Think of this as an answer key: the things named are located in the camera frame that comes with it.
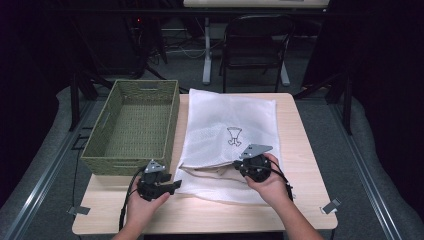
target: printed symbol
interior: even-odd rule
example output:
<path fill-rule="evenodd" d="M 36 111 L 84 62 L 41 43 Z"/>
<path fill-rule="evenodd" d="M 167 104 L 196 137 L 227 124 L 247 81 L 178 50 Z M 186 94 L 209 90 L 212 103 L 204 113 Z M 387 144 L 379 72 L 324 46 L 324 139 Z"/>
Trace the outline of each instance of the printed symbol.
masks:
<path fill-rule="evenodd" d="M 241 145 L 241 142 L 239 142 L 238 140 L 238 135 L 241 132 L 241 128 L 238 127 L 228 127 L 227 130 L 230 132 L 231 134 L 231 139 L 228 140 L 228 143 L 230 145 L 236 145 L 237 147 Z"/>

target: chair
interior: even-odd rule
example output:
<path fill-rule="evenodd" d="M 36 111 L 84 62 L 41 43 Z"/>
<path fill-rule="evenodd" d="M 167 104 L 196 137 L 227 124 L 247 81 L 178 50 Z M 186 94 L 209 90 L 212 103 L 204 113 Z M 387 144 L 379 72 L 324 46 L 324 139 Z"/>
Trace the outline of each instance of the chair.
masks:
<path fill-rule="evenodd" d="M 284 53 L 294 32 L 294 21 L 285 15 L 244 15 L 225 29 L 219 75 L 226 92 L 228 69 L 278 68 L 274 91 L 281 81 Z"/>

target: metal bracket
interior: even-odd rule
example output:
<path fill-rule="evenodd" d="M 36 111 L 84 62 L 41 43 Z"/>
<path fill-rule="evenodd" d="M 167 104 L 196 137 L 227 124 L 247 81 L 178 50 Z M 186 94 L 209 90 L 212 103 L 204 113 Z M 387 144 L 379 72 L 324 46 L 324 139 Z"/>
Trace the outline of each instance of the metal bracket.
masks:
<path fill-rule="evenodd" d="M 250 144 L 240 155 L 240 159 L 245 158 L 254 158 L 261 155 L 264 152 L 272 150 L 271 146 L 259 145 L 259 144 Z"/>
<path fill-rule="evenodd" d="M 340 206 L 342 202 L 340 202 L 339 199 L 334 199 L 333 201 L 331 201 L 329 204 L 327 204 L 325 207 L 321 207 L 321 212 L 325 213 L 325 214 L 329 214 L 332 212 L 337 212 L 337 207 Z"/>
<path fill-rule="evenodd" d="M 68 211 L 66 211 L 69 214 L 72 214 L 74 216 L 76 216 L 78 213 L 79 214 L 83 214 L 83 215 L 87 215 L 88 212 L 90 212 L 90 208 L 86 208 L 86 207 L 74 207 L 74 206 L 70 206 Z"/>
<path fill-rule="evenodd" d="M 160 172 L 164 171 L 165 166 L 160 165 L 155 160 L 150 160 L 149 164 L 147 164 L 146 169 L 144 170 L 144 173 L 152 173 L 152 172 Z"/>

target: basket handle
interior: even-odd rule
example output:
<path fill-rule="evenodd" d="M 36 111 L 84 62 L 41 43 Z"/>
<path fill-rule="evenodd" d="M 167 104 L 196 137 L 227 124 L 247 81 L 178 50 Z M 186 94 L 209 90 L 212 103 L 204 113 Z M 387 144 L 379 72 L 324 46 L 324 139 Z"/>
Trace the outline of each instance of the basket handle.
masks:
<path fill-rule="evenodd" d="M 138 83 L 138 88 L 140 89 L 140 90 L 153 90 L 153 91 L 155 91 L 155 90 L 158 90 L 159 89 L 159 83 L 158 82 L 144 82 L 144 81 L 142 81 L 142 82 L 139 82 Z"/>

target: table leg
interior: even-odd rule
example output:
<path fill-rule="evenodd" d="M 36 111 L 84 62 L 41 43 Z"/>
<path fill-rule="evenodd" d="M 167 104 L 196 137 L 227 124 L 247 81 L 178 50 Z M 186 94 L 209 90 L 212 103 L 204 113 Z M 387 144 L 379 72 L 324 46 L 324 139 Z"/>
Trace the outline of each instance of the table leg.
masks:
<path fill-rule="evenodd" d="M 290 86 L 290 80 L 289 75 L 287 74 L 286 65 L 283 62 L 283 68 L 281 68 L 281 82 L 283 83 L 284 87 Z"/>
<path fill-rule="evenodd" d="M 209 18 L 205 18 L 205 66 L 203 67 L 203 84 L 209 85 L 211 83 L 211 40 L 210 40 L 210 25 Z"/>

